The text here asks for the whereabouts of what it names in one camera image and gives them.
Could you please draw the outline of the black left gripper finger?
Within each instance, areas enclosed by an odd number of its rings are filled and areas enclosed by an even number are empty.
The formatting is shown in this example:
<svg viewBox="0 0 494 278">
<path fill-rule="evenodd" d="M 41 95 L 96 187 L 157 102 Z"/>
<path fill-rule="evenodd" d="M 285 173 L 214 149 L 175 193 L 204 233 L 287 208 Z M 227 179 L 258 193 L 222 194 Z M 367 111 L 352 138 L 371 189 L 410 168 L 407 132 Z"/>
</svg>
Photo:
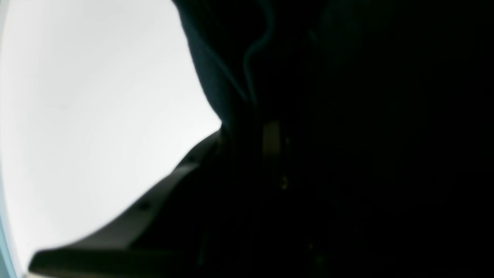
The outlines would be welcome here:
<svg viewBox="0 0 494 278">
<path fill-rule="evenodd" d="M 59 248 L 38 251 L 28 278 L 181 278 L 184 260 L 157 247 L 151 234 L 173 191 L 196 172 L 221 139 L 217 131 L 194 146 L 179 165 L 98 231 Z"/>
</svg>

